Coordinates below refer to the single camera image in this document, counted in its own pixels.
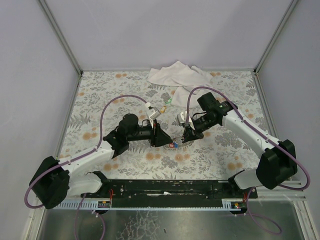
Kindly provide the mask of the white disc with keyrings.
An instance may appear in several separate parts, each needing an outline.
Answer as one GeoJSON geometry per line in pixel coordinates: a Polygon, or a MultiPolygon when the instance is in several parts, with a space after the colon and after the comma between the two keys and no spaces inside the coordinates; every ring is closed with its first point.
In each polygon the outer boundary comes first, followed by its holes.
{"type": "Polygon", "coordinates": [[[180,149],[184,149],[184,148],[188,148],[189,146],[191,146],[195,141],[189,141],[187,143],[182,143],[182,136],[178,136],[178,137],[174,137],[172,139],[172,143],[178,143],[178,148],[170,148],[169,144],[166,144],[163,146],[163,148],[165,150],[180,150],[180,149]]]}

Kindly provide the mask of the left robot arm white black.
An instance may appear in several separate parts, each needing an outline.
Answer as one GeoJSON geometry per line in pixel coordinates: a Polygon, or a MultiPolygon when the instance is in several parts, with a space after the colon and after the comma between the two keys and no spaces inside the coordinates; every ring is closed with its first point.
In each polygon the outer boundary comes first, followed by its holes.
{"type": "Polygon", "coordinates": [[[93,168],[101,167],[105,161],[127,151],[130,142],[148,140],[150,146],[155,148],[173,142],[156,120],[146,122],[146,125],[139,125],[138,117],[128,113],[92,150],[63,161],[53,156],[45,158],[32,177],[28,190],[35,193],[46,209],[56,207],[65,198],[96,193],[103,181],[93,168]]]}

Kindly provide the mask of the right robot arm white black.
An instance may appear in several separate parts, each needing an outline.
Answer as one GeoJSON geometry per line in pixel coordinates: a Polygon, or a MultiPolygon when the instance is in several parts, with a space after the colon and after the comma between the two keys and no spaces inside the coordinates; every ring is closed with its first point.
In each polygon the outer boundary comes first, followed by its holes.
{"type": "Polygon", "coordinates": [[[233,176],[239,189],[264,186],[274,189],[298,171],[295,146],[290,140],[279,139],[264,133],[253,125],[238,108],[228,101],[219,102],[212,93],[202,95],[197,102],[204,115],[197,119],[187,116],[187,112],[177,115],[177,121],[184,127],[183,143],[202,139],[204,131],[220,125],[241,138],[257,155],[257,168],[243,170],[233,176]]]}

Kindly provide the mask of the green tagged key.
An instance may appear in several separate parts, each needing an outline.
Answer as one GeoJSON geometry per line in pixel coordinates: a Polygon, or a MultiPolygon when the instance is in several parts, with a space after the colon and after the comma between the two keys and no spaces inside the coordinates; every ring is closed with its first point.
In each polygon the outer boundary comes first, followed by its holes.
{"type": "Polygon", "coordinates": [[[172,103],[172,99],[170,98],[168,101],[165,102],[166,105],[170,105],[172,103]]]}

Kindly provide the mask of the white crumpled cloth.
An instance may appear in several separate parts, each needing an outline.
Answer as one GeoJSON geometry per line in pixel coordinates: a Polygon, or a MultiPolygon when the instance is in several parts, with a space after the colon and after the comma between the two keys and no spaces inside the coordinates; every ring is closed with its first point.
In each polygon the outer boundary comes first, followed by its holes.
{"type": "Polygon", "coordinates": [[[161,69],[152,68],[147,81],[160,86],[176,87],[171,104],[185,108],[190,92],[200,86],[212,87],[213,76],[197,66],[189,67],[180,61],[161,69]]]}

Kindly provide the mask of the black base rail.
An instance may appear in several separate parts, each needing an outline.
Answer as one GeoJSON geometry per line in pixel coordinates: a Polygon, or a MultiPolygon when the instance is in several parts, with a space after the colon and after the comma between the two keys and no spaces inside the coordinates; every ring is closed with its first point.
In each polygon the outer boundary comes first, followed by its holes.
{"type": "Polygon", "coordinates": [[[164,200],[185,203],[187,201],[213,199],[243,201],[246,197],[256,199],[257,193],[250,188],[240,189],[232,180],[126,180],[108,179],[95,193],[88,193],[86,199],[93,200],[142,200],[153,202],[164,200]]]}

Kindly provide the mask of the grey aluminium corner post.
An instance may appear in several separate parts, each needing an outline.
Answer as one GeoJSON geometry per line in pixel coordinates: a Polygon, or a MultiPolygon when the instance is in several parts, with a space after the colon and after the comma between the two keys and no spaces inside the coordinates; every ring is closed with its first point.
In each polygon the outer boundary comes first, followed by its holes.
{"type": "Polygon", "coordinates": [[[300,0],[291,0],[287,9],[285,10],[281,20],[279,21],[274,33],[272,34],[271,39],[269,40],[262,56],[260,57],[259,61],[257,62],[256,66],[253,69],[254,75],[258,76],[260,71],[262,70],[269,54],[271,53],[274,45],[276,44],[278,38],[280,37],[281,33],[283,32],[287,22],[289,21],[291,15],[295,11],[297,5],[300,3],[300,0]]]}

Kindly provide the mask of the grey left corner post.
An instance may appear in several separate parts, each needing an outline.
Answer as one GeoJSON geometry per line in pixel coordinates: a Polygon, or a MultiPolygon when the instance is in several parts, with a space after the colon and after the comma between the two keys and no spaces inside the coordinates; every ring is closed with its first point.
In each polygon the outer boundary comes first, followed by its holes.
{"type": "Polygon", "coordinates": [[[43,12],[44,16],[46,17],[50,27],[52,28],[60,46],[62,47],[64,53],[66,54],[68,60],[70,61],[74,71],[77,73],[78,76],[81,76],[83,73],[82,68],[80,67],[70,45],[68,44],[50,6],[48,5],[46,0],[37,0],[36,1],[43,12]]]}

